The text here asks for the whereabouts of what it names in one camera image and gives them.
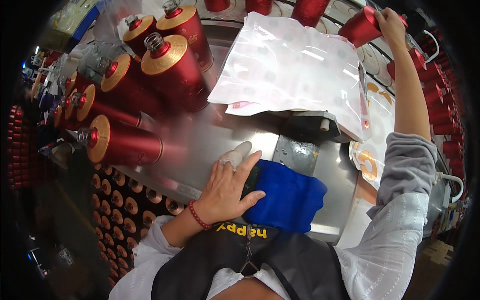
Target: black apron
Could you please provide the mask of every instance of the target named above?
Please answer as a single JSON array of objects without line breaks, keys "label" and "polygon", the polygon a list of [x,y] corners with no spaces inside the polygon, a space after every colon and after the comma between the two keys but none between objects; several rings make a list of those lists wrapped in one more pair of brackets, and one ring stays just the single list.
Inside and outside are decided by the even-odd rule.
[{"label": "black apron", "polygon": [[[292,300],[349,300],[335,250],[302,233],[224,222],[194,236],[158,271],[152,300],[206,299],[214,275],[222,268],[239,272],[248,255],[258,268],[268,264]],[[252,275],[253,267],[242,274]]]}]

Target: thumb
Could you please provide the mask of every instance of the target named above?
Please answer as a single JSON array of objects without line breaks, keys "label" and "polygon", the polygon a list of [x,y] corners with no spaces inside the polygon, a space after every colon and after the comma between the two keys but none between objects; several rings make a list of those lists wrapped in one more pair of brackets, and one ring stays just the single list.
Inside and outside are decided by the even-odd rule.
[{"label": "thumb", "polygon": [[242,214],[246,212],[247,209],[257,204],[258,200],[262,199],[263,197],[265,197],[264,191],[253,191],[243,197],[239,204],[239,209],[242,211]]},{"label": "thumb", "polygon": [[377,19],[379,24],[383,24],[386,22],[385,17],[379,11],[375,11],[373,13],[373,16],[375,17],[375,19]]}]

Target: blue cloth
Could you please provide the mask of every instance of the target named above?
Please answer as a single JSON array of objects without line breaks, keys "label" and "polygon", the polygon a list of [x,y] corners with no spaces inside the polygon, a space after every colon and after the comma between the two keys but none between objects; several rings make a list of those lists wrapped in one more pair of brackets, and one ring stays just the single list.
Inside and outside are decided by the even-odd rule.
[{"label": "blue cloth", "polygon": [[249,222],[292,232],[310,231],[317,210],[323,207],[327,187],[317,178],[299,174],[282,164],[260,159],[255,190],[266,196],[243,215]]}]

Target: metal table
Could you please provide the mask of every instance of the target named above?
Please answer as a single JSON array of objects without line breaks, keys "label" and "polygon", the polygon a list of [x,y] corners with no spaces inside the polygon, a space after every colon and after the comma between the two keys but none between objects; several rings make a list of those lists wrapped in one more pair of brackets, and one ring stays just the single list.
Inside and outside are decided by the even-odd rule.
[{"label": "metal table", "polygon": [[[213,86],[221,64],[242,24],[203,21],[213,66],[205,73]],[[327,187],[324,207],[312,222],[311,236],[336,242],[347,222],[358,171],[350,163],[348,147],[329,140],[306,141],[301,132],[287,132],[285,119],[269,113],[251,117],[225,114],[226,105],[209,104],[196,113],[171,112],[156,120],[143,115],[141,128],[157,133],[163,141],[161,159],[135,169],[115,166],[138,182],[187,204],[197,199],[210,175],[212,164],[225,152],[251,141],[252,152],[262,150],[263,159],[285,164],[292,170],[314,176]]]}]

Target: red beaded bracelet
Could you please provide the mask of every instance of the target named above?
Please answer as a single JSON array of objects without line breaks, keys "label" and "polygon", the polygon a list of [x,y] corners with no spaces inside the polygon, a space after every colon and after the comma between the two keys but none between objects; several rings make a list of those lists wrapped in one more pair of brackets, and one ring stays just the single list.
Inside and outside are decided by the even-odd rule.
[{"label": "red beaded bracelet", "polygon": [[200,220],[200,217],[197,215],[197,213],[193,209],[193,203],[194,202],[195,202],[195,200],[190,200],[190,202],[188,202],[188,208],[190,209],[190,212],[192,213],[192,216],[195,218],[195,220],[197,220],[198,224],[202,225],[203,228],[212,229],[212,225],[205,224],[202,220]]}]

